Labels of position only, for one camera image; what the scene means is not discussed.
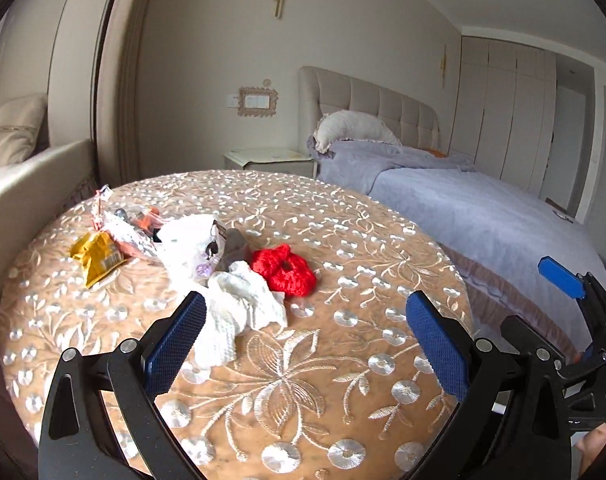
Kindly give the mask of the person right hand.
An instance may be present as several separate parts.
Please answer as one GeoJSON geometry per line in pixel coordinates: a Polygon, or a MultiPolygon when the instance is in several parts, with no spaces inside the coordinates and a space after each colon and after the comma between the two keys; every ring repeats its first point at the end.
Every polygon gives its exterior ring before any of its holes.
{"type": "Polygon", "coordinates": [[[582,476],[597,456],[606,446],[606,422],[591,430],[582,437],[575,447],[580,451],[580,470],[578,475],[582,476]]]}

